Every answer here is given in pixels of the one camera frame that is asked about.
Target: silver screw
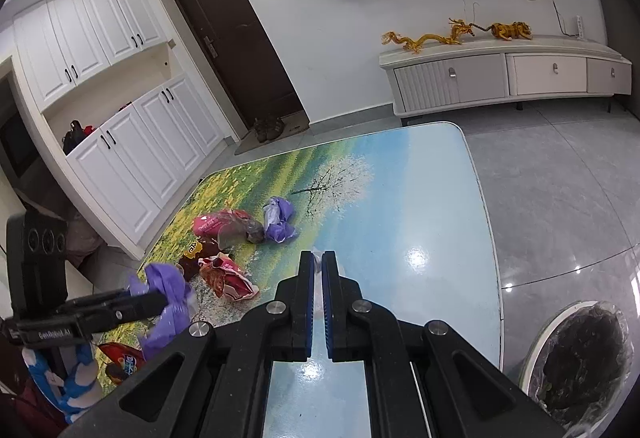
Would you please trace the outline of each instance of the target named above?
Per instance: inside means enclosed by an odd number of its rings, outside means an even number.
[[[280,315],[280,313],[283,313],[286,309],[287,305],[282,301],[271,301],[269,304],[267,304],[267,311],[271,315]]]
[[[431,321],[427,327],[433,335],[446,335],[449,331],[449,325],[444,321]]]
[[[358,299],[353,302],[351,308],[353,308],[353,311],[357,313],[369,313],[372,307],[371,303],[366,299]]]
[[[211,326],[209,323],[198,321],[189,326],[189,334],[191,337],[204,337],[209,333]]]

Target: floor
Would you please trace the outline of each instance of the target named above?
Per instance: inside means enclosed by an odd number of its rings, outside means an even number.
[[[531,101],[522,111],[497,104],[410,122],[452,121],[465,133],[494,233],[504,372],[514,381],[545,323],[578,300],[622,309],[636,350],[640,345],[640,121],[617,103],[611,113],[606,106],[599,98]],[[387,118],[321,135],[307,131],[238,156],[232,146],[206,174],[396,127],[399,119]],[[126,284],[138,267],[106,247],[90,264],[87,277],[100,290]]]

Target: table top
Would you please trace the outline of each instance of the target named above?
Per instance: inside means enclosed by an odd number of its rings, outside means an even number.
[[[347,176],[347,180],[327,176]],[[197,215],[224,206],[262,218],[270,196],[293,202],[299,235],[284,244],[243,244],[235,261],[260,295],[217,299],[198,277],[195,319],[218,326],[273,298],[295,275],[300,251],[334,250],[341,275],[400,320],[442,319],[491,363],[501,362],[500,285],[488,214],[460,129],[432,123],[291,151],[206,178],[154,246],[146,262],[177,262],[194,240]],[[369,436],[364,367],[333,364],[324,341],[316,274],[312,356],[274,364],[265,437]],[[103,341],[134,344],[136,325]]]

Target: golden dragon sculpture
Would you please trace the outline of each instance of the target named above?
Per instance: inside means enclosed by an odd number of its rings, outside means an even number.
[[[483,28],[482,26],[478,26],[477,24],[469,24],[469,26],[474,26],[483,32],[487,32],[491,30],[492,35],[496,39],[502,40],[511,40],[517,39],[518,37],[522,37],[523,39],[531,40],[531,28],[527,23],[511,23],[511,24],[501,24],[501,23],[493,23],[488,28]]]
[[[425,40],[437,40],[441,44],[462,44],[459,40],[461,35],[470,34],[475,37],[471,26],[466,24],[462,19],[449,18],[449,24],[451,24],[451,34],[449,37],[427,33],[418,40],[411,40],[409,37],[398,37],[395,32],[387,32],[382,36],[382,43],[388,44],[393,41],[396,44],[404,44],[405,50],[413,50],[414,53],[420,53]]]

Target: doorway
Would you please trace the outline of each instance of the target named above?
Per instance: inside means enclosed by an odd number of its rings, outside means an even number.
[[[303,110],[249,0],[175,1],[248,129]]]

